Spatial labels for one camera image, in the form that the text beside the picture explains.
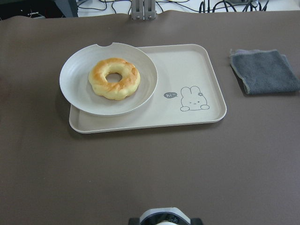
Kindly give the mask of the grey folded cloth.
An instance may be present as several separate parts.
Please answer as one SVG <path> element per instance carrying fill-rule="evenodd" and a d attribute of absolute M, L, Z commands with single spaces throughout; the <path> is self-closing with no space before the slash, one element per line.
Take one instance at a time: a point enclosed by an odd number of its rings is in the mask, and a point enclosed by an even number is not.
<path fill-rule="evenodd" d="M 238 49 L 230 53 L 230 63 L 248 95 L 300 90 L 300 79 L 278 50 Z"/>

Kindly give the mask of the white round plate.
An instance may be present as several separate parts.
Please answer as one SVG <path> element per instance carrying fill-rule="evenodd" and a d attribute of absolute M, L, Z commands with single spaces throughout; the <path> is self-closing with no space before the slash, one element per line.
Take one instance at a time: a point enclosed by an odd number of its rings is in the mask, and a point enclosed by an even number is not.
<path fill-rule="evenodd" d="M 141 76 L 138 89 L 124 100 L 110 100 L 96 95 L 88 81 L 88 75 L 96 63 L 112 57 L 134 64 Z M 60 72 L 60 89 L 67 101 L 84 112 L 100 116 L 121 115 L 137 109 L 150 99 L 157 83 L 157 69 L 150 57 L 142 50 L 122 43 L 87 46 L 74 53 Z"/>

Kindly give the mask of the beige rabbit tray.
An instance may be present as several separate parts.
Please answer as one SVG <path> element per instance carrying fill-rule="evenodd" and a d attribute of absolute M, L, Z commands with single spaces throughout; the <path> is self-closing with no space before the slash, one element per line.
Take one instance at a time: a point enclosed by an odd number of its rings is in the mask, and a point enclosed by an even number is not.
<path fill-rule="evenodd" d="M 71 104 L 70 126 L 79 133 L 213 123 L 226 104 L 207 51 L 194 44 L 137 47 L 157 69 L 150 99 L 137 109 L 114 116 L 84 112 Z"/>

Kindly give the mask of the aluminium frame post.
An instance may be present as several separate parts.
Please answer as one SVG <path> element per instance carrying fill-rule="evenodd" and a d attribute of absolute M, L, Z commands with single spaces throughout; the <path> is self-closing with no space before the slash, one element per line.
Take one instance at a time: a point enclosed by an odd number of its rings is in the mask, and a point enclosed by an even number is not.
<path fill-rule="evenodd" d="M 157 16 L 155 0 L 132 0 L 131 17 L 133 20 L 154 20 Z"/>

